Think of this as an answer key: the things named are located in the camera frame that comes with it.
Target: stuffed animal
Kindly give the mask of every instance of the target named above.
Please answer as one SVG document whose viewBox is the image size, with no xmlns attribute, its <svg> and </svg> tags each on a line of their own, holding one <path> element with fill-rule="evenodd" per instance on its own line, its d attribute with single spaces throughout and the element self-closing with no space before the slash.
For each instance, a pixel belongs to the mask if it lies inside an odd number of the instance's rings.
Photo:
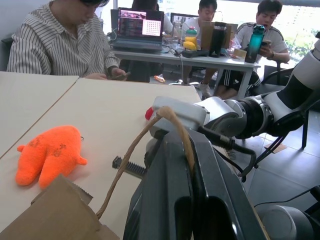
<svg viewBox="0 0 320 240">
<path fill-rule="evenodd" d="M 59 174 L 68 176 L 77 164 L 87 164 L 80 156 L 81 135 L 74 126 L 54 127 L 17 150 L 21 156 L 15 181 L 21 186 L 31 184 L 40 174 L 39 185 L 43 189 Z"/>
</svg>

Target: laptop screen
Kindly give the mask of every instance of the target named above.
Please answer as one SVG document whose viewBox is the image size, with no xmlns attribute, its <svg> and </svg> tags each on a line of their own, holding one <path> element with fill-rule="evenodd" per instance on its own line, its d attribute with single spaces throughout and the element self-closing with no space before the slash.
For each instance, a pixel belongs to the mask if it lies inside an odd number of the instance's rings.
<svg viewBox="0 0 320 240">
<path fill-rule="evenodd" d="M 162 38 L 163 21 L 163 11 L 136 11 L 119 8 L 117 34 L 133 38 Z"/>
</svg>

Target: laptop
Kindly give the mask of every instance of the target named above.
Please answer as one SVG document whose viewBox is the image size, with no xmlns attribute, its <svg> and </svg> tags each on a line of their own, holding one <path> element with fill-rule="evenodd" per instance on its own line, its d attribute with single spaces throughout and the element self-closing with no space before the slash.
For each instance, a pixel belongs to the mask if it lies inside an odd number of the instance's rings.
<svg viewBox="0 0 320 240">
<path fill-rule="evenodd" d="M 162 50 L 164 27 L 163 11 L 136 11 L 119 7 L 115 49 Z"/>
</svg>

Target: cardboard box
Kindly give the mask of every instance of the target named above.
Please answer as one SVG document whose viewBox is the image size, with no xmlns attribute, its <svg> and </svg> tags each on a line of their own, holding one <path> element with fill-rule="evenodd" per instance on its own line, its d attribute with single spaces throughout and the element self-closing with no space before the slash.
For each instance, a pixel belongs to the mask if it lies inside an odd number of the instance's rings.
<svg viewBox="0 0 320 240">
<path fill-rule="evenodd" d="M 212 42 L 212 33 L 214 31 L 215 23 L 212 21 L 203 21 L 201 25 L 201 49 L 210 50 Z M 222 44 L 222 48 L 228 49 L 230 40 L 235 37 L 238 24 L 226 24 L 225 37 Z"/>
<path fill-rule="evenodd" d="M 59 175 L 0 240 L 120 240 L 88 206 L 92 196 Z"/>
</svg>

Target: table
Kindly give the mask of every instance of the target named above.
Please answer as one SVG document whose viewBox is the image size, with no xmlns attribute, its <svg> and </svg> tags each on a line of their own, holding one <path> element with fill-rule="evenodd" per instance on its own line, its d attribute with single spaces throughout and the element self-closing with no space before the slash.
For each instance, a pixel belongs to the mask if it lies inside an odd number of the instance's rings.
<svg viewBox="0 0 320 240">
<path fill-rule="evenodd" d="M 78 78 L 0 71 L 0 159 Z"/>
<path fill-rule="evenodd" d="M 200 101 L 191 86 L 79 79 L 0 160 L 0 231 L 26 210 L 40 192 L 37 182 L 28 187 L 19 187 L 15 183 L 20 156 L 16 150 L 18 145 L 28 143 L 36 135 L 55 126 L 76 126 L 84 137 L 81 156 L 88 160 L 88 164 L 78 166 L 69 178 L 93 196 L 89 206 L 97 212 L 117 172 L 112 168 L 113 159 L 123 157 L 143 129 L 145 112 L 156 96 L 189 103 Z M 147 133 L 140 141 L 131 161 L 144 164 L 150 137 Z M 140 179 L 124 173 L 100 219 L 121 239 L 131 197 L 139 183 Z"/>
<path fill-rule="evenodd" d="M 125 60 L 136 60 L 144 62 L 154 62 L 154 63 L 164 63 L 172 65 L 180 65 L 181 60 L 179 57 L 174 56 L 171 52 L 161 53 L 161 52 L 137 52 L 137 51 L 124 51 L 124 50 L 114 50 L 114 54 Z M 183 64 L 185 66 L 194 66 L 202 68 L 212 68 L 219 69 L 218 81 L 216 86 L 219 83 L 219 80 L 222 76 L 222 70 L 235 70 L 244 72 L 243 79 L 240 85 L 240 89 L 237 94 L 237 99 L 243 99 L 245 97 L 247 87 L 254 69 L 259 68 L 260 66 L 257 63 L 247 63 L 243 60 L 232 59 L 227 57 L 208 57 L 208 56 L 199 56 L 194 58 L 186 58 L 181 56 Z"/>
</svg>

